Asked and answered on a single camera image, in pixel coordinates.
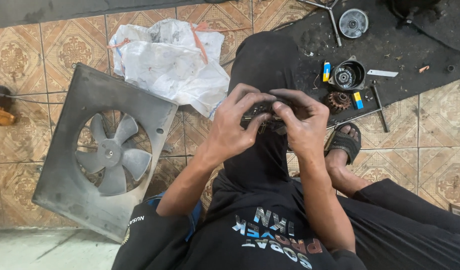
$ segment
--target toe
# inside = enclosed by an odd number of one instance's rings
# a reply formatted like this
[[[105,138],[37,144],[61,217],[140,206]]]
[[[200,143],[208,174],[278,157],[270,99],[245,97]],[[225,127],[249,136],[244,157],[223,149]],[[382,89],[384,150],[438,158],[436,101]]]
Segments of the toe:
[[[350,135],[350,137],[353,138],[353,137],[355,136],[355,133],[356,133],[356,132],[357,132],[357,131],[356,131],[354,128],[352,128],[352,129],[350,129],[350,133],[348,133],[348,135]]]
[[[350,133],[350,130],[351,130],[351,126],[348,126],[348,125],[342,127],[342,129],[340,129],[341,132],[346,133],[346,134]]]

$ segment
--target black pants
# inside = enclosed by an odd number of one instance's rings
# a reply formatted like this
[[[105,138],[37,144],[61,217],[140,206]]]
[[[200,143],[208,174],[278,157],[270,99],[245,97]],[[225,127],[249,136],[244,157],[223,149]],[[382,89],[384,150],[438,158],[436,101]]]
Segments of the black pants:
[[[262,92],[295,89],[298,62],[297,45],[289,37],[253,34],[237,50],[229,90],[238,83]],[[254,146],[224,162],[225,174],[239,190],[285,192],[304,212],[301,186],[288,176],[286,151],[286,135],[265,131]],[[390,179],[338,199],[353,225],[357,255],[369,270],[460,269],[460,216]]]

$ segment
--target fan hub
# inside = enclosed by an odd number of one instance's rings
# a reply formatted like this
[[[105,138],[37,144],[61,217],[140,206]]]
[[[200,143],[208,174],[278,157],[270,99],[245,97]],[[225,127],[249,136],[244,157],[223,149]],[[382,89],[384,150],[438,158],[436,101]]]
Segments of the fan hub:
[[[99,144],[97,154],[103,166],[112,167],[119,163],[122,148],[113,139],[105,139]]]

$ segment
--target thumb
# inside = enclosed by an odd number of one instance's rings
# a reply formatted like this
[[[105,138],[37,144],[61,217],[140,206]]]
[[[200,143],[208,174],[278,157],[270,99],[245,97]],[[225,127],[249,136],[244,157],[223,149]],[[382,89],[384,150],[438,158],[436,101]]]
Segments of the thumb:
[[[291,108],[280,101],[273,103],[273,110],[283,119],[287,126],[294,126],[300,123]]]
[[[270,113],[262,113],[255,116],[247,127],[247,132],[252,138],[257,136],[258,129],[263,124],[263,122],[270,120],[272,118],[272,114]]]

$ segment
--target black shirt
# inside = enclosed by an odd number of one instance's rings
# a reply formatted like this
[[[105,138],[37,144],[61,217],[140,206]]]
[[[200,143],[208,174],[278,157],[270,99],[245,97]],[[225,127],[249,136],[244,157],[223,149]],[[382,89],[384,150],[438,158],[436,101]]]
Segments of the black shirt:
[[[306,219],[271,197],[245,200],[260,206],[207,220],[188,242],[188,217],[160,217],[153,206],[137,205],[112,269],[366,269],[350,251],[330,254]]]

